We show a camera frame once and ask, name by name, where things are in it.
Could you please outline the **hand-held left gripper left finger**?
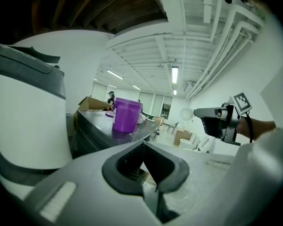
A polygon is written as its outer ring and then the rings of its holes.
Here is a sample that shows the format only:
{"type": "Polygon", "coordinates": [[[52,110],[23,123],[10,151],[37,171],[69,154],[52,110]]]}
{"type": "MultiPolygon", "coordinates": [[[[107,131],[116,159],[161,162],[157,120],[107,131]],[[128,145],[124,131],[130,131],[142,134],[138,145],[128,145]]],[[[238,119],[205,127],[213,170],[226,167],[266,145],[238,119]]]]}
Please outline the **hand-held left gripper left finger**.
{"type": "Polygon", "coordinates": [[[114,146],[73,160],[41,181],[25,205],[44,225],[157,226],[157,217],[141,196],[119,193],[102,174],[109,157],[131,146],[114,146]]]}

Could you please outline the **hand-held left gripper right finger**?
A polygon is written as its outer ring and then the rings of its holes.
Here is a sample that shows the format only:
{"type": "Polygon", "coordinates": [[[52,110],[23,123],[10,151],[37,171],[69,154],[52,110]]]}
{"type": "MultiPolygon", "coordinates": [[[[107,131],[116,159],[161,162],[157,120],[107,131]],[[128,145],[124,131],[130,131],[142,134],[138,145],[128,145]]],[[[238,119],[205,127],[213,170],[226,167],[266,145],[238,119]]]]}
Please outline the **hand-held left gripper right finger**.
{"type": "Polygon", "coordinates": [[[217,188],[234,157],[147,143],[143,153],[146,205],[162,223],[197,208],[217,188]]]}

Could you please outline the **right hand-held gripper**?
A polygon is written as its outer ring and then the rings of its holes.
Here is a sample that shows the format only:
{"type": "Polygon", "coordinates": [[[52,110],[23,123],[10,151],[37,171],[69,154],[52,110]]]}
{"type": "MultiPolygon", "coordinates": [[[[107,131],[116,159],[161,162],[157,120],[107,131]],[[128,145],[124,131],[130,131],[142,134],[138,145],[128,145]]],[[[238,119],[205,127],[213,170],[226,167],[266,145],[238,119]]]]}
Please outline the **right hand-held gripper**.
{"type": "Polygon", "coordinates": [[[240,94],[230,96],[228,102],[224,102],[221,108],[198,108],[194,115],[201,119],[204,131],[207,135],[220,138],[223,142],[238,145],[236,142],[237,126],[242,115],[246,115],[246,122],[250,131],[250,143],[253,141],[253,126],[249,117],[252,106],[246,95],[240,94]]]}

